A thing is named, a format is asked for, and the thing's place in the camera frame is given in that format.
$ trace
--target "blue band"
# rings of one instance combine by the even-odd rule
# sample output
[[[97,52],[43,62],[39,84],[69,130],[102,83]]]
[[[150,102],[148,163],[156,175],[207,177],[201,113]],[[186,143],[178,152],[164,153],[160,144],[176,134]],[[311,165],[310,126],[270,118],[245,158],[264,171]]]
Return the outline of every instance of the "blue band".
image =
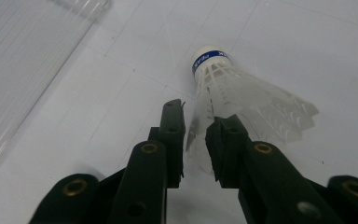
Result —
[[[199,58],[193,63],[193,74],[196,74],[197,68],[203,62],[205,62],[206,60],[208,60],[208,59],[210,59],[212,57],[216,57],[216,56],[228,58],[228,56],[225,54],[225,52],[223,52],[221,50],[208,51],[208,52],[202,54],[201,56],[199,56]]]

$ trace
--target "white shuttlecock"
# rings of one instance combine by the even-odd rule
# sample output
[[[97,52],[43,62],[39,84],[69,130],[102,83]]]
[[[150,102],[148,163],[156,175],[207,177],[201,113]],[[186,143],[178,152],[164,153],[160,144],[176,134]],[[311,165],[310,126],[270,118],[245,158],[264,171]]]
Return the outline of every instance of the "white shuttlecock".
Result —
[[[313,127],[312,116],[318,113],[313,104],[241,71],[222,49],[205,46],[193,62],[197,102],[187,150],[203,170],[212,171],[205,134],[214,117],[237,115],[253,141],[278,146],[300,140],[302,131]]]

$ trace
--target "shuttlecock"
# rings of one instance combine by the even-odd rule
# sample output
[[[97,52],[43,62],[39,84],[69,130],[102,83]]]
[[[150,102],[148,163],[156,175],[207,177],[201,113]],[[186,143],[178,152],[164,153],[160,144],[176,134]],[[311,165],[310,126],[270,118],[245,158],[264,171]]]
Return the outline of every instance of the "shuttlecock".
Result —
[[[302,131],[313,127],[312,116],[318,113],[313,104],[241,71],[222,49],[205,46],[193,62],[197,102],[187,151],[203,170],[212,171],[205,134],[214,117],[237,115],[253,141],[277,146],[300,140]]]

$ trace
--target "transparent plastic container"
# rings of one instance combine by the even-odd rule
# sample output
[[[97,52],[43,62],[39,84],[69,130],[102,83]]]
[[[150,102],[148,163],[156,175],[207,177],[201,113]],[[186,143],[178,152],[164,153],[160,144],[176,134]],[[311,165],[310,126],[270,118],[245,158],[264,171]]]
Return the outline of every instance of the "transparent plastic container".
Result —
[[[0,0],[0,152],[108,0]]]
[[[313,104],[241,71],[222,49],[201,48],[193,62],[197,102],[187,150],[191,160],[204,171],[212,172],[205,134],[214,117],[237,115],[253,141],[276,146],[300,140],[302,131],[314,126],[312,116],[318,109]]]

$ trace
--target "shuttlecock cork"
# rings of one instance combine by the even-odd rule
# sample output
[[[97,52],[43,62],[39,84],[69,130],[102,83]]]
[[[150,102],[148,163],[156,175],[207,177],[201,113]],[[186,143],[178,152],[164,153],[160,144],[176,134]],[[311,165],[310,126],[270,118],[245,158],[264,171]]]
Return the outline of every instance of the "shuttlecock cork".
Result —
[[[204,139],[214,117],[237,115],[253,141],[278,146],[300,140],[302,131],[314,126],[318,109],[313,104],[241,71],[221,48],[202,47],[192,61],[197,102],[187,150],[207,172],[212,165]]]

